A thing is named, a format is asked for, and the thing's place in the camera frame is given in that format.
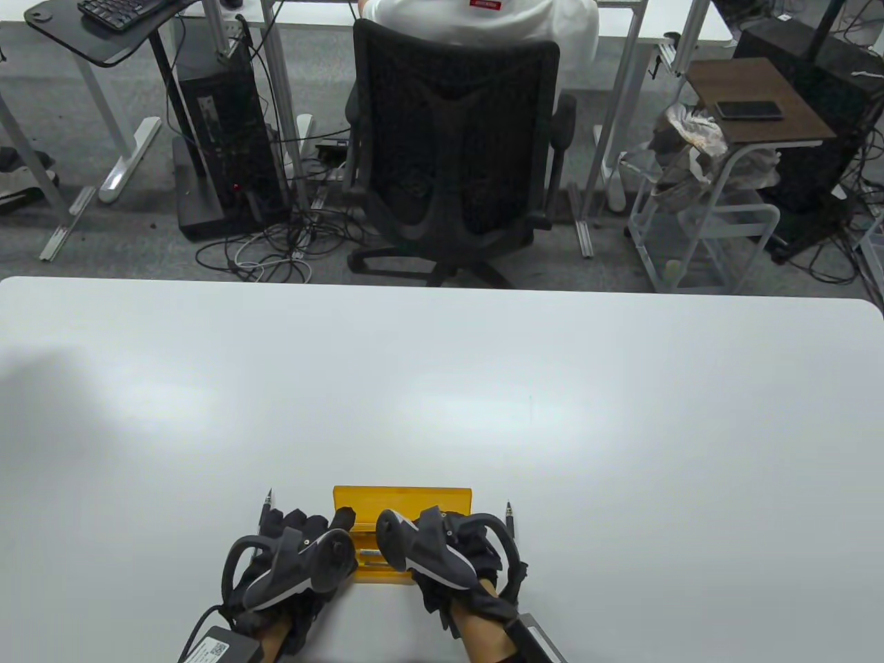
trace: black desk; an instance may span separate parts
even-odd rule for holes
[[[195,1],[177,0],[122,33],[108,30],[83,16],[77,9],[76,0],[46,0],[25,12],[25,22],[30,27],[98,67],[110,68],[119,65],[145,41],[150,41],[156,65],[163,77],[166,94],[181,130],[181,136],[172,142],[179,223],[182,218],[191,220],[225,218],[215,188],[206,175],[193,127],[185,111],[163,40],[160,39],[158,32],[166,21]]]
[[[122,33],[108,30],[83,16],[77,9],[77,0],[47,0],[37,4],[25,12],[25,22],[89,63],[108,68],[131,56],[163,23],[194,2],[178,0]],[[51,18],[37,20],[40,14]]]

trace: black mesh chair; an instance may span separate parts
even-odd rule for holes
[[[535,229],[551,228],[545,207],[574,137],[574,97],[562,95],[553,115],[559,47],[450,46],[368,20],[356,21],[353,37],[344,191],[392,246],[353,252],[350,270],[440,286],[465,269],[491,286],[512,287],[487,261],[527,247]],[[383,257],[417,257],[435,267],[366,264]]]

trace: white shirt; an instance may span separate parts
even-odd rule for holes
[[[592,64],[598,46],[595,0],[369,0],[362,17],[396,32],[461,46],[527,40],[559,44],[558,89]]]

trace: yellow box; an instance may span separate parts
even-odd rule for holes
[[[375,526],[384,509],[398,511],[406,518],[416,520],[424,509],[439,507],[470,515],[473,492],[469,488],[404,488],[397,486],[338,485],[334,487],[334,507],[351,507],[356,512],[356,525],[351,532],[356,546],[358,583],[411,583],[411,576],[390,568],[376,553]]]

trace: forearm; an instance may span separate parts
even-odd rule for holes
[[[290,630],[292,630],[292,620],[284,616],[261,634],[259,639],[264,652],[263,663],[274,663]]]
[[[491,582],[483,580],[482,585],[497,596]],[[515,654],[515,645],[500,622],[478,617],[456,601],[452,603],[451,616],[461,632],[470,663],[499,663]]]

